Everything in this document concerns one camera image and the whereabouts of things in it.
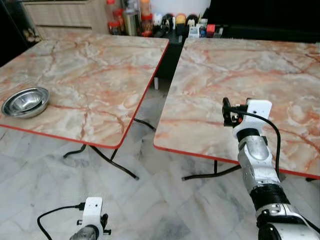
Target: red table edge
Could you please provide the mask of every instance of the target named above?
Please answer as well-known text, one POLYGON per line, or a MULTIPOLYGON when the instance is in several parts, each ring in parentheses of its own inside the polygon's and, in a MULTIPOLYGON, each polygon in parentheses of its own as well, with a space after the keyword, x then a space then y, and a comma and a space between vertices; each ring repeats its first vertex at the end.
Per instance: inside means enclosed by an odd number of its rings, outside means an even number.
MULTIPOLYGON (((180 151, 180 150, 175 150, 175 149, 166 148, 166 147, 162 147, 162 146, 157 146, 157 145, 155 145, 154 141, 153 141, 153 146, 156 149, 161 150, 161 151, 167 151, 167 152, 176 153, 176 154, 189 155, 189 156, 194 156, 194 157, 198 157, 198 158, 217 160, 217 161, 221 161, 221 162, 239 165, 239 162, 235 161, 235 160, 230 160, 230 159, 221 158, 221 157, 207 156, 207 155, 203 155, 203 154, 199 154, 199 153, 180 151)), ((312 174, 308 174, 308 173, 303 173, 303 172, 290 171, 290 170, 281 169, 281 168, 279 169, 279 172, 284 173, 284 174, 291 174, 291 175, 296 175, 296 176, 300 176, 300 177, 320 180, 320 176, 312 175, 312 174)))
POLYGON ((123 136, 122 136, 121 141, 120 141, 119 144, 116 145, 116 146, 108 146, 108 145, 103 145, 103 144, 98 144, 98 143, 92 143, 92 142, 87 142, 87 141, 83 141, 83 140, 72 139, 72 138, 68 138, 68 137, 64 137, 64 136, 57 136, 57 135, 48 134, 48 133, 44 133, 44 132, 32 131, 32 130, 23 129, 23 128, 20 128, 20 127, 9 126, 9 125, 5 125, 5 124, 0 124, 0 127, 4 127, 4 128, 7 128, 7 129, 18 130, 18 131, 26 132, 26 133, 30 133, 30 134, 42 135, 42 136, 51 137, 51 138, 54 138, 54 139, 61 139, 61 140, 65 140, 65 141, 68 141, 68 142, 75 142, 75 143, 85 144, 85 145, 89 145, 89 146, 95 146, 95 147, 99 147, 99 148, 118 149, 118 148, 120 148, 120 146, 123 144, 123 142, 124 142, 124 140, 125 140, 125 138, 126 138, 126 136, 127 136, 127 133, 128 133, 128 131, 129 131, 129 129, 130 129, 133 121, 134 121, 134 118, 135 118, 135 116, 136 116, 136 114, 137 114, 137 112, 138 112, 138 110, 139 110, 139 108, 140 108, 140 105, 141 105, 142 101, 143 101, 144 98, 145 98, 145 95, 146 95, 146 93, 147 93, 147 90, 148 90, 148 88, 150 87, 150 85, 151 85, 151 83, 152 83, 152 81, 153 81, 153 79, 154 79, 154 77, 155 77, 155 75, 156 75, 156 72, 158 71, 158 68, 159 68, 159 66, 160 66, 160 64, 161 64, 161 62, 162 62, 162 59, 163 59, 164 56, 165 56, 165 53, 166 53, 168 47, 169 47, 169 40, 167 41, 167 44, 166 44, 166 46, 165 46, 165 48, 164 48, 164 50, 163 50, 162 56, 161 56, 161 58, 160 58, 160 60, 159 60, 159 62, 158 62, 158 64, 157 64, 157 66, 156 66, 156 68, 155 68, 155 70, 154 70, 154 72, 153 72, 153 75, 152 75, 152 77, 151 77, 148 85, 146 86, 146 88, 145 88, 145 90, 144 90, 144 93, 143 93, 143 95, 142 95, 142 97, 141 97, 141 99, 140 99, 140 102, 138 103, 138 105, 137 105, 137 107, 136 107, 136 110, 135 110, 134 114, 132 115, 132 118, 131 118, 131 120, 130 120, 130 123, 129 123, 128 127, 126 128, 126 130, 125 130, 125 132, 124 132, 124 134, 123 134, 123 136))

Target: marble tabletop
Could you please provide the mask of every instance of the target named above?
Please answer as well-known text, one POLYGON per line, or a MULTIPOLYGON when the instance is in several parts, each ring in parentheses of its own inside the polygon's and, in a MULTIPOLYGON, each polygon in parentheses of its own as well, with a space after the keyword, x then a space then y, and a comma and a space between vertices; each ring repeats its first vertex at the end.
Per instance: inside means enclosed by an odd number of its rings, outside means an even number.
POLYGON ((67 33, 43 40, 0 68, 0 104, 31 87, 49 90, 47 109, 29 119, 0 113, 0 126, 118 148, 167 39, 67 33))
MULTIPOLYGON (((157 149, 238 163, 223 126, 222 100, 272 102, 281 134, 280 171, 320 179, 320 51, 315 44, 190 39, 184 44, 153 144, 157 149)), ((265 126, 273 160, 277 137, 265 126)))

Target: table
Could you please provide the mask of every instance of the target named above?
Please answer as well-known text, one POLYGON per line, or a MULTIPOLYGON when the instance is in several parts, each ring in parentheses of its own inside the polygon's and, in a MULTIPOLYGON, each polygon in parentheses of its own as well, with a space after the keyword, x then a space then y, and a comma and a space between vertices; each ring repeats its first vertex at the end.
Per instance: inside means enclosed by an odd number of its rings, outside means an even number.
POLYGON ((117 150, 168 42, 92 33, 41 41, 0 68, 0 104, 38 86, 49 90, 49 105, 30 119, 0 113, 0 126, 90 145, 96 152, 96 147, 117 150))
MULTIPOLYGON (((315 44, 190 39, 184 44, 153 144, 159 150, 239 164, 223 127, 222 99, 272 102, 281 134, 280 172, 320 179, 320 51, 315 44)), ((273 156, 277 138, 264 133, 273 156)))

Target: tiled floor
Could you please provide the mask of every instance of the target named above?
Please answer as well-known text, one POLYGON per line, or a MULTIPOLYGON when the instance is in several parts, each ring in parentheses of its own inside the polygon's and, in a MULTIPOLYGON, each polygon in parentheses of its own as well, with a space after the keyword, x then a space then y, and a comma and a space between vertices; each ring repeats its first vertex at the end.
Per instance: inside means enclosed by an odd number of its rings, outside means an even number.
MULTIPOLYGON (((150 89, 138 117, 157 126, 168 86, 150 89)), ((0 239, 44 240, 37 217, 75 205, 88 196, 103 197, 112 235, 106 240, 256 240, 255 210, 237 171, 216 179, 181 177, 209 173, 213 162, 156 150, 154 133, 134 123, 115 161, 139 181, 106 163, 93 150, 63 159, 80 144, 0 129, 0 239)), ((108 156, 111 150, 102 149, 108 156)), ((230 164, 219 163, 220 169, 230 164)), ((320 181, 282 176, 288 198, 320 226, 320 181)), ((66 209, 43 218, 54 240, 78 229, 82 212, 66 209)))

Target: metal bowl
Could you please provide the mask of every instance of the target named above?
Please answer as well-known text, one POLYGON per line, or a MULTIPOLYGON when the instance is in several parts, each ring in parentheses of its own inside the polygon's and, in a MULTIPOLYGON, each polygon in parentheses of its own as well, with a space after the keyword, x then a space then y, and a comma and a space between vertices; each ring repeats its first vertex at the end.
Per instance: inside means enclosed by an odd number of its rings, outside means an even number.
POLYGON ((28 119, 42 113, 48 106, 49 92, 43 87, 33 87, 19 91, 9 97, 1 111, 6 116, 28 119))

